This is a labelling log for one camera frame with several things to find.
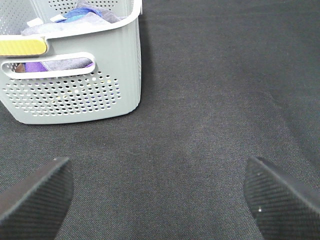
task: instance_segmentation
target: black textured pad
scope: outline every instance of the black textured pad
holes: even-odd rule
[[[244,195],[266,240],[320,240],[320,193],[270,162],[249,159]]]
[[[57,158],[0,195],[0,240],[53,240],[73,197],[68,158]]]

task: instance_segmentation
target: black rubber surface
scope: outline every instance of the black rubber surface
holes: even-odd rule
[[[266,240],[320,240],[320,193],[263,158],[249,159],[244,195]]]
[[[319,1],[143,3],[139,108],[27,126],[0,105],[0,192],[69,156],[58,240],[262,240],[243,195],[249,156],[320,188]]]
[[[68,158],[57,158],[0,195],[1,240],[53,240],[73,196]]]

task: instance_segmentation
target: blue fabric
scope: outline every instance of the blue fabric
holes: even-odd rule
[[[88,13],[94,13],[94,14],[98,15],[99,17],[102,17],[102,13],[98,10],[94,10],[94,9],[88,8],[88,7],[79,7],[79,8],[76,8],[76,9],[71,10],[70,12],[66,13],[64,15],[64,17],[67,19],[58,20],[58,21],[56,21],[56,23],[74,22],[78,19],[83,18]]]

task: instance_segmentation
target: dark gray carpet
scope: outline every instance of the dark gray carpet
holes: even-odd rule
[[[0,192],[56,156],[75,194],[58,240],[262,240],[243,196],[258,155],[320,189],[317,0],[152,0],[133,113],[32,126],[0,105]]]

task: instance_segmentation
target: gray plastic basket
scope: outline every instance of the gray plastic basket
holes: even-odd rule
[[[32,36],[45,40],[42,55],[0,57],[0,99],[25,124],[64,124],[124,115],[141,96],[141,48],[138,16],[142,0],[88,1],[126,19],[72,32]],[[77,0],[0,2],[0,44],[20,40],[26,22],[48,21],[68,12]],[[92,67],[65,71],[16,73],[18,63],[89,58]]]

